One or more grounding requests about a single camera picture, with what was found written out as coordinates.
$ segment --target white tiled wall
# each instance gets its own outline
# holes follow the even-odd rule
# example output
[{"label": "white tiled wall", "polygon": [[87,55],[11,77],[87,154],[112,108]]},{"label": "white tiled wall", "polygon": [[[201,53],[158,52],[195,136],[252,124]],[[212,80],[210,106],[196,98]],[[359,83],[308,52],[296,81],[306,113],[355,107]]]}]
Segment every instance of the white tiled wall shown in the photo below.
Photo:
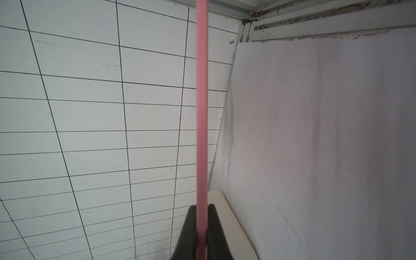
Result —
[{"label": "white tiled wall", "polygon": [[[0,2],[0,260],[169,258],[196,200],[195,19]],[[211,168],[241,21],[209,19]]]}]

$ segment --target white wall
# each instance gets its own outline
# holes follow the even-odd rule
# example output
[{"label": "white wall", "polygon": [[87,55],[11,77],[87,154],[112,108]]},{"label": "white wall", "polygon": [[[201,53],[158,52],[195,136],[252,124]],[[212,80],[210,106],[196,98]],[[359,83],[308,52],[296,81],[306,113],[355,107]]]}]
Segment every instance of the white wall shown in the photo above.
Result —
[{"label": "white wall", "polygon": [[414,46],[238,44],[210,188],[259,259],[416,259]]},{"label": "white wall", "polygon": [[[195,203],[195,10],[118,2],[0,2],[0,259],[173,252]],[[210,15],[211,162],[240,23]]]}]

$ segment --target metal frame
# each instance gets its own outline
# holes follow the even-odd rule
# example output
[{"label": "metal frame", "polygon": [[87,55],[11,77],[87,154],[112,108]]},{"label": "metal frame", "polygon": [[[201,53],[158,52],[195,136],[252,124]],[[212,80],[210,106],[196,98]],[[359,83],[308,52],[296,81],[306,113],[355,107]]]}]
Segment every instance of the metal frame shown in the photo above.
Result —
[{"label": "metal frame", "polygon": [[[316,4],[319,3],[319,1],[322,0],[310,0],[302,2],[299,5],[304,6],[304,4],[308,2],[310,2],[310,4]],[[327,35],[344,35],[351,33],[365,34],[367,32],[379,30],[416,26],[416,0],[303,22],[295,22],[287,25],[273,24],[289,19],[296,19],[308,15],[316,15],[327,11],[337,10],[342,7],[362,2],[365,1],[332,0],[309,6],[307,8],[298,8],[297,10],[295,10],[296,5],[294,5],[290,7],[292,10],[295,10],[293,12],[286,12],[283,14],[279,13],[278,15],[268,19],[246,23],[243,25],[243,29],[241,30],[242,33],[238,36],[238,39],[243,37],[243,41],[241,42],[256,42]],[[262,25],[270,27],[259,29]]]},{"label": "metal frame", "polygon": [[[170,0],[179,4],[187,6],[196,6],[196,0]],[[245,4],[238,0],[210,0],[209,11],[216,12],[221,15],[241,19],[241,20],[252,20],[249,12],[255,9],[255,6]]]}]

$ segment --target pink rod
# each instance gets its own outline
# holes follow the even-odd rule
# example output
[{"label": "pink rod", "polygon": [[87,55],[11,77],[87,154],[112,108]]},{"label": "pink rod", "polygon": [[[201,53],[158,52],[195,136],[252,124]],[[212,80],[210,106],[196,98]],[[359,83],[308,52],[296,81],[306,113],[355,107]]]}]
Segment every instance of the pink rod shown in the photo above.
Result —
[{"label": "pink rod", "polygon": [[196,230],[197,260],[206,260],[208,228],[208,0],[196,1]]}]

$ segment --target scratched white surface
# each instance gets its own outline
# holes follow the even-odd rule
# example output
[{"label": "scratched white surface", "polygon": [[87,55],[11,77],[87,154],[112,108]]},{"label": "scratched white surface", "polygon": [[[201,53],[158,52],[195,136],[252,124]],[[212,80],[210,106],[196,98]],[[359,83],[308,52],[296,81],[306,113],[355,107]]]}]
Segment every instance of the scratched white surface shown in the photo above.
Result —
[{"label": "scratched white surface", "polygon": [[415,45],[238,45],[210,188],[259,259],[416,258]]}]

